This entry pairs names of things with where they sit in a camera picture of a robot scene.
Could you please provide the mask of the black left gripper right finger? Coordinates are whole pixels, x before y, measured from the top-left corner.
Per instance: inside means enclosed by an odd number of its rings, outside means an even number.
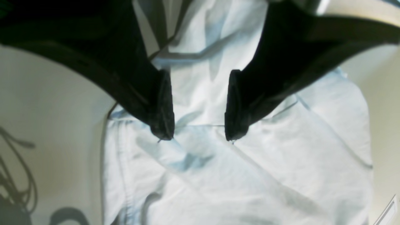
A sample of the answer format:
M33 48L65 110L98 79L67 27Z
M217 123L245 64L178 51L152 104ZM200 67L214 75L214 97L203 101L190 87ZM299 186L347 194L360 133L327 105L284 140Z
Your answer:
M363 51L399 45L398 0L272 0L254 57L229 77L227 141Z

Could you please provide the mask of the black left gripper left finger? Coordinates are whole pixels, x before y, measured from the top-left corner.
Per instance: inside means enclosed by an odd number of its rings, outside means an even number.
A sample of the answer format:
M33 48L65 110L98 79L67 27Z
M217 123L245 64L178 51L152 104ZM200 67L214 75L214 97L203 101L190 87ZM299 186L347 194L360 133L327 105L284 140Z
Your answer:
M2 0L1 44L60 63L161 140L174 137L169 72L148 59L130 0Z

